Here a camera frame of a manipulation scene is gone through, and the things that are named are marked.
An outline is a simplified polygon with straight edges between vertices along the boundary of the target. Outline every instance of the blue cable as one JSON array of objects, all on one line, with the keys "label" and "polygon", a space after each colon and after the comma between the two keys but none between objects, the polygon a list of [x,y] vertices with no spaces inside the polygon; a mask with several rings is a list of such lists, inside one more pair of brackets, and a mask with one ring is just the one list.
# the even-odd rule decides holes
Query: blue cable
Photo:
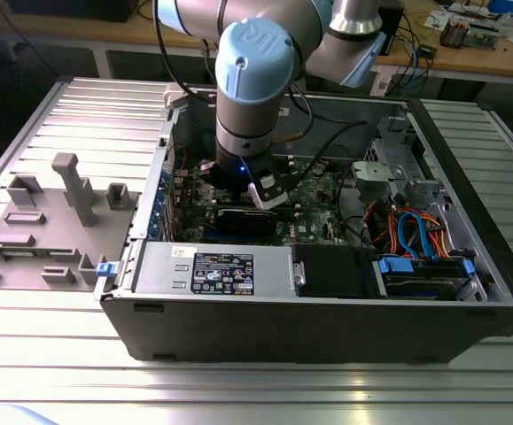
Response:
[{"label": "blue cable", "polygon": [[425,223],[424,219],[419,214],[415,212],[406,212],[404,215],[400,217],[400,221],[398,221],[398,239],[400,240],[400,245],[404,247],[404,249],[411,254],[414,259],[419,259],[417,256],[417,252],[412,250],[408,243],[406,242],[406,238],[404,237],[404,226],[406,225],[406,219],[409,216],[414,217],[417,220],[417,225],[419,226],[419,237],[422,240],[422,246],[424,248],[425,257],[428,259],[437,259],[438,257],[435,255],[431,244],[427,240],[427,232],[425,231]]},{"label": "blue cable", "polygon": [[406,40],[405,38],[402,38],[402,37],[396,37],[396,38],[399,40],[402,40],[412,50],[412,60],[414,61],[414,72],[409,77],[408,85],[406,86],[406,89],[404,90],[404,92],[401,95],[402,97],[405,97],[411,88],[412,81],[416,77],[416,71],[417,71],[417,67],[419,66],[419,62],[417,61],[416,48],[414,47],[414,45],[411,42],[409,42],[408,40]]}]

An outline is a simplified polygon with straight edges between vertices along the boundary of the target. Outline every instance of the wooden desk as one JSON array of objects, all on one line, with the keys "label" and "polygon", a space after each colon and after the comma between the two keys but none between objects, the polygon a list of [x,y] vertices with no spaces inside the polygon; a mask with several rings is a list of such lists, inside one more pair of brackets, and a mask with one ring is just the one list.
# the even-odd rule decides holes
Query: wooden desk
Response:
[{"label": "wooden desk", "polygon": [[[439,45],[437,30],[423,27],[424,14],[437,8],[432,0],[404,0],[412,28],[422,43],[438,49],[430,75],[441,78],[513,83],[513,43],[500,40],[495,50],[462,48],[448,49]],[[0,4],[8,11],[7,4]],[[146,6],[143,12],[151,15]],[[103,22],[91,19],[69,19],[30,15],[11,15],[17,28],[33,43],[82,47],[93,51],[101,78],[112,78],[108,59],[110,50],[159,53],[153,24],[138,15],[126,23]],[[15,43],[18,36],[0,14],[0,40]],[[164,40],[172,55],[200,56],[199,40],[164,28]],[[402,43],[394,42],[390,56],[379,57],[374,66],[378,73],[373,95],[383,96],[392,75],[403,72],[409,56]]]}]

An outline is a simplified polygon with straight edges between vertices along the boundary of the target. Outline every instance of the sticker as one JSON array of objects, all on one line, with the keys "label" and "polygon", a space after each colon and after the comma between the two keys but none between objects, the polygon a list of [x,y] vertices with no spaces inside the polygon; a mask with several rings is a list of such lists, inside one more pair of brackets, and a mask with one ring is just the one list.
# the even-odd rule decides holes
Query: sticker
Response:
[{"label": "sticker", "polygon": [[182,259],[192,259],[197,252],[194,246],[174,246],[171,249],[172,257],[180,257]]},{"label": "sticker", "polygon": [[191,292],[215,295],[254,295],[253,255],[194,252],[193,258]]}]

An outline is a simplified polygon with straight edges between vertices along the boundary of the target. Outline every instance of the motherboard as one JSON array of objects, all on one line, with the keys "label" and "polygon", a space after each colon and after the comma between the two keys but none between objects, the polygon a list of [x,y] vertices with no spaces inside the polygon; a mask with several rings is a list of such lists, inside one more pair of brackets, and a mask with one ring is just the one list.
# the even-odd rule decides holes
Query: motherboard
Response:
[{"label": "motherboard", "polygon": [[[290,173],[305,164],[290,163]],[[270,211],[254,207],[248,194],[233,196],[200,178],[197,166],[175,172],[175,239],[190,243],[291,245],[346,244],[337,214],[343,174],[322,160],[290,194],[289,202]]]}]

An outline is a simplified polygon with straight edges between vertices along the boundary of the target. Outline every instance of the power supply label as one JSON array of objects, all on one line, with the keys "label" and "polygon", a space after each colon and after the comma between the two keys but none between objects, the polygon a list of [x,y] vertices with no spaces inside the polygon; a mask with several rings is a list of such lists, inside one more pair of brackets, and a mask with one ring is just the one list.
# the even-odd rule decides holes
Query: power supply label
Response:
[{"label": "power supply label", "polygon": [[254,295],[254,259],[249,254],[205,254],[193,260],[191,292]]}]

